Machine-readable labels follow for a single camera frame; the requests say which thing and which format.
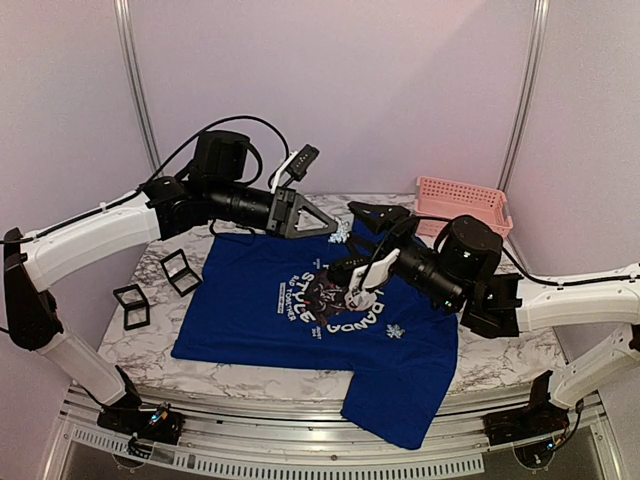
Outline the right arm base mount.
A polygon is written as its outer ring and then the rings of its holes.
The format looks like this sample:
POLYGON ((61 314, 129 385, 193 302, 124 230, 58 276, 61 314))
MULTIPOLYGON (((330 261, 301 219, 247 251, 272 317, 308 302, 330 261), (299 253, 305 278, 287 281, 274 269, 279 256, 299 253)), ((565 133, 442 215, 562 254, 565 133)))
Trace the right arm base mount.
POLYGON ((554 405, 549 393, 531 393, 529 402, 483 417, 484 434, 491 446, 570 430, 569 409, 554 405))

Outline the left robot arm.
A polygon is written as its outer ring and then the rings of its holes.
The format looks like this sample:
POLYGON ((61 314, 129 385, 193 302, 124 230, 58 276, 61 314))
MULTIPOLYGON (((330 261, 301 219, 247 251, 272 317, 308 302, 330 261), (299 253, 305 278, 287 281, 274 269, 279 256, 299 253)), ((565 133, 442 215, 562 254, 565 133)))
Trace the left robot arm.
POLYGON ((84 267, 137 246, 168 240, 218 220, 284 239, 333 233, 337 223, 292 189, 319 155, 286 151, 268 189, 244 179, 247 156, 261 156, 248 136, 215 121, 189 139, 191 160, 175 175, 154 172, 135 190, 74 218, 1 241, 6 333, 17 347, 55 363, 91 394, 128 434, 148 426, 148 412, 128 376, 66 330, 50 288, 84 267))

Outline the silver brooch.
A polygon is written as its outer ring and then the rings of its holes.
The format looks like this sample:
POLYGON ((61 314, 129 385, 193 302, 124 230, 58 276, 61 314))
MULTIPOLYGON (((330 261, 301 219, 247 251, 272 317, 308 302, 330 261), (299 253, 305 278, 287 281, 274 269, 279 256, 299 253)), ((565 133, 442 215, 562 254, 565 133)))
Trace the silver brooch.
POLYGON ((351 223, 348 220, 337 218, 336 230, 328 237, 330 244, 345 244, 351 231, 351 223))

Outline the blue printed t-shirt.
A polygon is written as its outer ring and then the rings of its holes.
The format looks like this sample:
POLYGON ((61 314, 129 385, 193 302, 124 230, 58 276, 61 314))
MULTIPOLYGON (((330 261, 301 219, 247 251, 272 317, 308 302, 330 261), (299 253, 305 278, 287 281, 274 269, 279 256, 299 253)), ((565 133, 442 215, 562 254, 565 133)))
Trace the blue printed t-shirt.
POLYGON ((179 360, 348 371, 341 413, 397 447, 420 448, 453 380, 458 322, 399 278, 361 305, 327 278, 347 248, 326 237, 220 234, 172 356, 179 360), (402 339, 386 335, 399 324, 402 339))

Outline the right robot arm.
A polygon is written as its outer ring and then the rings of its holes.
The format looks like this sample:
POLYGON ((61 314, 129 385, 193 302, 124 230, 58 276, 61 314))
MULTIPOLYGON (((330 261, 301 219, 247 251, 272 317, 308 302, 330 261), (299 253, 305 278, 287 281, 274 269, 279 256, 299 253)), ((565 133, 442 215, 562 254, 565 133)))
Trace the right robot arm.
POLYGON ((393 277, 425 294, 436 307, 484 338, 513 337, 556 326, 614 323, 616 329, 561 370, 535 380, 517 427, 537 436, 585 395, 639 366, 639 266, 583 276, 540 278, 518 266, 497 269, 510 254, 502 237, 471 215, 442 222, 432 246, 416 238, 424 218, 396 205, 352 201, 355 220, 379 236, 359 241, 366 255, 346 261, 348 292, 358 299, 393 277))

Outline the sparkly flower brooch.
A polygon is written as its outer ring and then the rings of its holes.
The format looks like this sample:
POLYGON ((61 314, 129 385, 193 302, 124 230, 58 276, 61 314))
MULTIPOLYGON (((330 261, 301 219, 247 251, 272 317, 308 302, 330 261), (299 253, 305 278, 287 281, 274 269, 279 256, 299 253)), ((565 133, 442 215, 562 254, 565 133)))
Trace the sparkly flower brooch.
POLYGON ((403 329, 399 324, 387 324, 386 325, 386 335, 390 339, 402 339, 406 333, 406 330, 403 329))

